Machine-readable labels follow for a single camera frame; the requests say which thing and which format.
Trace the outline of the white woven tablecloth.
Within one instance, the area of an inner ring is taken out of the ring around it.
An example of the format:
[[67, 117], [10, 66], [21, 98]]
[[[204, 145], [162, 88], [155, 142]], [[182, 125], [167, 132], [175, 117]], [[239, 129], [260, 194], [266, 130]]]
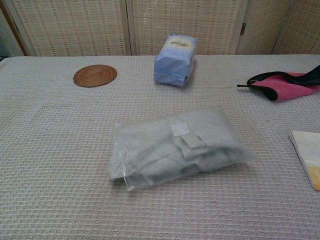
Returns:
[[[116, 78], [81, 87], [91, 65]], [[184, 87], [156, 84], [153, 56], [0, 61], [0, 240], [320, 240], [320, 192], [289, 140], [320, 133], [320, 92], [272, 102], [237, 87], [308, 72], [317, 55], [198, 55]], [[118, 123], [219, 105], [257, 158], [127, 191], [110, 181]]]

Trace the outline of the pink black fabric pouch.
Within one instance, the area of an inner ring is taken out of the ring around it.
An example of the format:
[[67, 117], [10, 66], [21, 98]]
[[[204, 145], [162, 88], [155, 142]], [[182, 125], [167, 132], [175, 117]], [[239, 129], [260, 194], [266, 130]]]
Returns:
[[261, 90], [273, 102], [309, 96], [320, 91], [320, 65], [307, 73], [272, 71], [258, 74], [238, 84], [238, 88]]

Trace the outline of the round woven rattan coaster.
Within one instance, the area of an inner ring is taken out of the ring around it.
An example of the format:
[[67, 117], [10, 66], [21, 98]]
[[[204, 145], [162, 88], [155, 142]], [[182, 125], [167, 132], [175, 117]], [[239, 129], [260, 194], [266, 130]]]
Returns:
[[73, 76], [73, 82], [85, 88], [99, 87], [112, 82], [117, 74], [117, 70], [112, 66], [94, 64], [78, 70]]

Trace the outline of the white and yellow booklet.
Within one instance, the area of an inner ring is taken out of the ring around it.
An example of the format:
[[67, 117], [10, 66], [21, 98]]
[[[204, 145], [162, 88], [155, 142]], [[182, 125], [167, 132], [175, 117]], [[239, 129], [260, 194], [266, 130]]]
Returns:
[[320, 192], [320, 133], [293, 130], [289, 134], [312, 189]]

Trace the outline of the light blue tissue pack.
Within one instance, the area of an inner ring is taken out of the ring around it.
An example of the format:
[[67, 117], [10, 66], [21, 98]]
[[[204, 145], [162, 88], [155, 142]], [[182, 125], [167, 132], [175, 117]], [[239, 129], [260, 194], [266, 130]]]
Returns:
[[154, 59], [154, 82], [184, 87], [194, 68], [196, 45], [193, 37], [169, 34]]

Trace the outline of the woven folding screen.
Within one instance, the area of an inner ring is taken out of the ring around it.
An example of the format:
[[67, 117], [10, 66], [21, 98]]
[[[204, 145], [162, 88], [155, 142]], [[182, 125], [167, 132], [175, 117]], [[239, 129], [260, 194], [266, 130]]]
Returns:
[[320, 55], [320, 0], [0, 0], [0, 53], [157, 55], [170, 34], [198, 55]]

